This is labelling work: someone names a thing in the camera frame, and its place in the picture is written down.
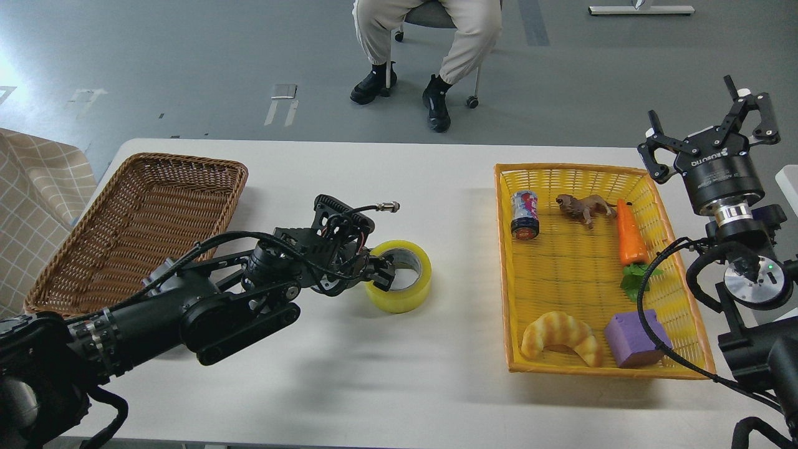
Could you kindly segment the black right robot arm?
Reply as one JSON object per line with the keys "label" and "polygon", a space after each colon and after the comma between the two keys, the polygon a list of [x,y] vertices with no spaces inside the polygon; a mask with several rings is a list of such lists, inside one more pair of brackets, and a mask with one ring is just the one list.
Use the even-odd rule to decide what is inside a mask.
{"label": "black right robot arm", "polygon": [[788,437],[755,416],[738,421],[731,446],[747,448],[751,432],[759,432],[779,448],[796,447],[797,362],[796,318],[748,327],[738,306],[778,309],[792,297],[796,261],[780,261],[775,233],[786,221],[780,205],[757,207],[766,191],[750,156],[755,145],[780,142],[768,93],[739,89],[730,76],[724,83],[733,102],[721,124],[682,140],[667,136],[655,111],[651,128],[638,146],[650,177],[663,184],[673,175],[684,183],[693,212],[707,216],[706,238],[678,238],[656,256],[642,276],[647,284],[662,261],[683,248],[698,258],[686,271],[690,293],[709,309],[726,316],[729,332],[718,344],[733,379],[727,380],[690,363],[667,349],[655,335],[642,309],[638,317],[647,336],[665,355],[713,382],[753,398],[780,412]]}

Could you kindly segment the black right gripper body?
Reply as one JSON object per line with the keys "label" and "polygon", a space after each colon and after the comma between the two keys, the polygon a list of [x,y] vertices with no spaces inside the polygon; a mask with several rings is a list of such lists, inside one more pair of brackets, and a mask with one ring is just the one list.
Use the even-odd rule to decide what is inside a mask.
{"label": "black right gripper body", "polygon": [[681,173],[696,215],[713,215],[713,203],[724,199],[744,199],[752,206],[764,198],[764,187],[749,155],[746,136],[732,132],[716,147],[720,133],[710,127],[687,136],[686,140],[699,153],[679,154],[676,170]]}

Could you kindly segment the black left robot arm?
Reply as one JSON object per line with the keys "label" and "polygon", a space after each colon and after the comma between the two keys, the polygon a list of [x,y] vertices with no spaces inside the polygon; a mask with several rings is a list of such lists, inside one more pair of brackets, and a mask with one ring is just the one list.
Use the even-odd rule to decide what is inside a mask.
{"label": "black left robot arm", "polygon": [[114,376],[183,345],[212,365],[299,318],[305,288],[330,297],[359,283],[390,290],[396,264],[367,248],[368,211],[319,195],[308,228],[225,232],[166,259],[122,303],[66,319],[56,312],[2,320],[2,447],[41,448],[88,414],[113,407],[112,421],[83,441],[98,448],[125,423],[127,401],[105,389]]}

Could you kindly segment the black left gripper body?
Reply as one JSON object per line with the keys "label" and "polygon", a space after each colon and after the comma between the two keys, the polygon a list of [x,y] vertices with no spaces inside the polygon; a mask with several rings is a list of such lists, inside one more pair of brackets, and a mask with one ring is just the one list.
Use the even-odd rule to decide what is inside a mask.
{"label": "black left gripper body", "polygon": [[310,241],[309,259],[325,268],[311,271],[310,288],[322,294],[340,294],[359,283],[370,251],[364,241],[341,244],[336,241]]}

